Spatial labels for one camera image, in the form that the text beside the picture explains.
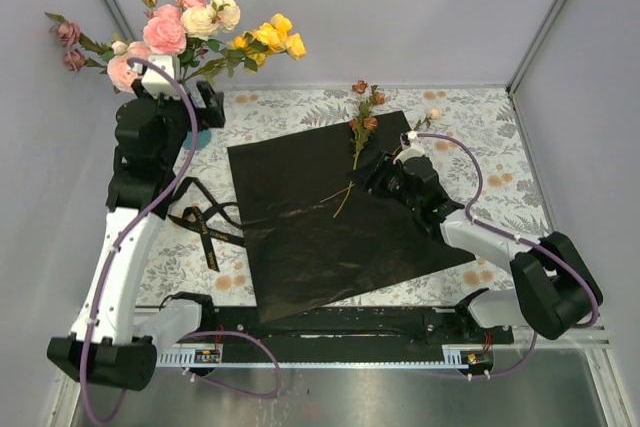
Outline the black wrapping paper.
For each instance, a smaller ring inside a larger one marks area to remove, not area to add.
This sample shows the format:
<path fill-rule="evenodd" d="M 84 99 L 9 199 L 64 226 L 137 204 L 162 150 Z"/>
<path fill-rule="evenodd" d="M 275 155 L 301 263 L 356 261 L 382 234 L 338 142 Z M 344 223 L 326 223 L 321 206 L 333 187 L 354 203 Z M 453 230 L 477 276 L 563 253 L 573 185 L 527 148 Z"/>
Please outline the black wrapping paper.
<path fill-rule="evenodd" d="M 410 211 L 353 188 L 347 123 L 228 150 L 263 322 L 474 260 L 427 238 Z"/>

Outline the yellow rose stem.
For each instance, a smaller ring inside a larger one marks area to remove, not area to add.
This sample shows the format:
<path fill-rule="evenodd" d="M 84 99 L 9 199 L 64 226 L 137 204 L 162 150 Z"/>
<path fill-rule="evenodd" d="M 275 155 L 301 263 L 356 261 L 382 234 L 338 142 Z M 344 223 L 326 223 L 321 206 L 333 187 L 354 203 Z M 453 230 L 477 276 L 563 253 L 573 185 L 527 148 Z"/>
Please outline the yellow rose stem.
<path fill-rule="evenodd" d="M 286 55 L 298 61 L 307 54 L 299 33 L 293 33 L 289 18 L 277 13 L 257 29 L 237 35 L 226 45 L 217 39 L 193 42 L 194 57 L 182 70 L 182 83 L 202 79 L 211 85 L 220 74 L 233 77 L 241 68 L 253 74 L 271 57 Z"/>

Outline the cream rose stem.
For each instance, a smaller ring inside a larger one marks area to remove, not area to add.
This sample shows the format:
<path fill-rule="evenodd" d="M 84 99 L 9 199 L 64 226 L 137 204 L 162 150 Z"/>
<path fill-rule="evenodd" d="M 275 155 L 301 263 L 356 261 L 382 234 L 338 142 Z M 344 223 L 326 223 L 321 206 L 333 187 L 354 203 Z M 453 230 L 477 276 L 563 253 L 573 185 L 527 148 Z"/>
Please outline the cream rose stem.
<path fill-rule="evenodd" d="M 181 15 L 187 36 L 201 40 L 232 32 L 240 19 L 241 9 L 234 0 L 212 0 L 205 5 L 188 7 Z"/>

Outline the black printed ribbon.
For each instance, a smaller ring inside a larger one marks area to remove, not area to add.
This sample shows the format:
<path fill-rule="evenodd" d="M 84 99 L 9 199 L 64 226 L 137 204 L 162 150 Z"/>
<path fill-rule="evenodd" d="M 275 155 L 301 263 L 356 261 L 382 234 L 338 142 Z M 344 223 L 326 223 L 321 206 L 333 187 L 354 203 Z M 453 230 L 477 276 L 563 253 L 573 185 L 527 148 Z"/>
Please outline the black printed ribbon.
<path fill-rule="evenodd" d="M 241 229 L 241 224 L 234 221 L 226 212 L 227 208 L 237 207 L 238 204 L 236 202 L 219 203 L 209 192 L 209 190 L 204 186 L 204 184 L 196 177 L 185 177 L 181 181 L 179 186 L 176 188 L 173 197 L 171 198 L 170 204 L 174 204 L 175 202 L 180 200 L 192 186 L 195 186 L 200 191 L 200 193 L 210 203 L 210 206 L 205 210 L 201 210 L 195 205 L 189 206 L 183 210 L 181 216 L 168 214 L 168 218 L 176 226 L 199 235 L 208 269 L 214 272 L 219 272 L 220 267 L 213 241 L 216 240 L 238 247 L 244 247 L 244 238 L 239 235 L 234 235 L 214 229 L 210 227 L 207 222 L 213 217 L 220 216 L 227 224 L 231 225 L 233 228 Z"/>

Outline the mauve rose stem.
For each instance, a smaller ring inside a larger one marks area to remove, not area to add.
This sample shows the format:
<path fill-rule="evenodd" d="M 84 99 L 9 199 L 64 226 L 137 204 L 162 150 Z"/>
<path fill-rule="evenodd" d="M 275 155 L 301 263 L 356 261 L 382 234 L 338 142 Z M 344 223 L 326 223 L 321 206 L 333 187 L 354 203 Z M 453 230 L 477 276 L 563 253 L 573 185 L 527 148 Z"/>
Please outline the mauve rose stem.
<path fill-rule="evenodd" d="M 110 44 L 92 40 L 78 24 L 60 14 L 45 12 L 44 15 L 53 22 L 50 32 L 64 49 L 62 62 L 69 71 L 97 68 L 102 75 L 106 74 L 107 63 L 115 56 Z"/>

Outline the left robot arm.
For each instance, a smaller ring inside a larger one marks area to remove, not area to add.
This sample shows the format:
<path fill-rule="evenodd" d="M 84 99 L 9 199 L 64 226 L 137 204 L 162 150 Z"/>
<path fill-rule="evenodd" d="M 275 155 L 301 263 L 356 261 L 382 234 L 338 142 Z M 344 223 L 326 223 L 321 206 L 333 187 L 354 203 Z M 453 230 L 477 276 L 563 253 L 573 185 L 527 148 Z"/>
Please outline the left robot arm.
<path fill-rule="evenodd" d="M 141 323 L 134 314 L 142 274 L 177 188 L 174 165 L 193 124 L 221 128 L 224 96 L 205 81 L 190 88 L 204 104 L 190 115 L 180 100 L 152 97 L 140 82 L 116 113 L 113 176 L 104 241 L 81 311 L 69 334 L 54 337 L 48 359 L 82 386 L 140 391 L 159 355 L 186 335 L 205 342 L 217 319 L 208 295 L 179 292 Z"/>

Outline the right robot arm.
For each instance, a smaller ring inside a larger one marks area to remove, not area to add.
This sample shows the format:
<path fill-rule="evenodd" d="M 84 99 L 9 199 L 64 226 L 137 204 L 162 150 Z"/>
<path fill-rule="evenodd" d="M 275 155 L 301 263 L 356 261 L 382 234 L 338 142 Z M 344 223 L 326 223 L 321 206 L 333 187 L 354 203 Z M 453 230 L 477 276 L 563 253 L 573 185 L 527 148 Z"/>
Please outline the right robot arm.
<path fill-rule="evenodd" d="M 458 303 L 455 330 L 462 340 L 478 342 L 501 326 L 528 326 L 556 340 L 598 319 L 602 293 L 566 235 L 517 234 L 472 217 L 469 208 L 449 197 L 424 155 L 381 152 L 349 178 L 358 188 L 405 206 L 435 242 L 474 254 L 511 275 L 512 289 L 482 289 Z"/>

